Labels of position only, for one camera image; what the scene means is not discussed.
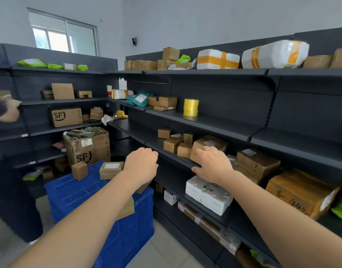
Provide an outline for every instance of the window pane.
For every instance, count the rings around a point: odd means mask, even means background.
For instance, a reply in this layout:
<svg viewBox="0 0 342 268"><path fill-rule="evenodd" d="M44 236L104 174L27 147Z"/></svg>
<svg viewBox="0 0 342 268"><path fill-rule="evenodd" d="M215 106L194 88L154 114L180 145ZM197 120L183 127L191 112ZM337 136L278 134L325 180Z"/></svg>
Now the window pane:
<svg viewBox="0 0 342 268"><path fill-rule="evenodd" d="M94 29L67 23L67 33L72 52L84 55L97 55L95 51Z"/></svg>
<svg viewBox="0 0 342 268"><path fill-rule="evenodd" d="M33 33L35 35L37 48L49 49L46 32L43 30L33 28Z"/></svg>
<svg viewBox="0 0 342 268"><path fill-rule="evenodd" d="M51 50L69 52L67 36L65 34L48 31L48 36Z"/></svg>

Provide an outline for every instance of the dark pants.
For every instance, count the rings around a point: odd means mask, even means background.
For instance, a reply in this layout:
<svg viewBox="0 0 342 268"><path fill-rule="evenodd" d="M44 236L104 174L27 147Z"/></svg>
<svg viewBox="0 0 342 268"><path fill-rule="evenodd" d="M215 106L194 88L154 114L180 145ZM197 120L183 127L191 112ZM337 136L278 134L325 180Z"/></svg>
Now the dark pants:
<svg viewBox="0 0 342 268"><path fill-rule="evenodd" d="M36 202L6 160L0 161L0 218L25 242L42 235Z"/></svg>

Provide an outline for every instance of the person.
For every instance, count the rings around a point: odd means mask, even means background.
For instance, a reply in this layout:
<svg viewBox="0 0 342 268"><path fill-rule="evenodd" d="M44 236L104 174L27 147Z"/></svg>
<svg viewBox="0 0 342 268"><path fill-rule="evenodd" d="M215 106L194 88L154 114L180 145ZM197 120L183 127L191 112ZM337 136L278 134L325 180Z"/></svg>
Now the person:
<svg viewBox="0 0 342 268"><path fill-rule="evenodd" d="M0 122L15 122L20 101L0 101ZM43 233L42 221L35 200L22 179L4 158L0 149L0 218L22 240L33 244Z"/></svg>
<svg viewBox="0 0 342 268"><path fill-rule="evenodd" d="M202 167L192 171L234 196L284 268L342 268L340 237L233 170L223 152L208 146L195 152ZM92 267L126 201L155 177L157 157L149 148L130 153L123 171L24 252L11 268Z"/></svg>

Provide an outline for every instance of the hand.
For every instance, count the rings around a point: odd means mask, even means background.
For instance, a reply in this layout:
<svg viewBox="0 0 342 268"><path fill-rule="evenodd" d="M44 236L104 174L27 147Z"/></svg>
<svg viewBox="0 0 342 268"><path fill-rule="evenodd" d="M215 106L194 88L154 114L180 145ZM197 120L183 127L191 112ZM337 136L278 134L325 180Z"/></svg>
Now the hand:
<svg viewBox="0 0 342 268"><path fill-rule="evenodd" d="M17 108L20 106L21 101L18 100L14 100L14 99L9 99L7 101L5 101L7 106L13 107L13 108Z"/></svg>
<svg viewBox="0 0 342 268"><path fill-rule="evenodd" d="M157 158L156 151L139 148L126 157L123 172L128 173L127 175L140 187L156 176Z"/></svg>
<svg viewBox="0 0 342 268"><path fill-rule="evenodd" d="M201 167L192 167L192 171L200 178L222 186L222 181L233 167L224 152L215 147L205 146L203 149L196 149L195 154L199 156Z"/></svg>

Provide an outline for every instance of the window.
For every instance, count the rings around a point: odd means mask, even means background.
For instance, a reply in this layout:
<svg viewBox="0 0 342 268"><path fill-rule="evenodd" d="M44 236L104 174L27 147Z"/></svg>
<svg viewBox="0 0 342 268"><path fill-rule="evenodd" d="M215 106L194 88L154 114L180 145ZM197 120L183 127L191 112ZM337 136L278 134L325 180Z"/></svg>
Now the window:
<svg viewBox="0 0 342 268"><path fill-rule="evenodd" d="M37 48L98 56L97 27L28 9Z"/></svg>

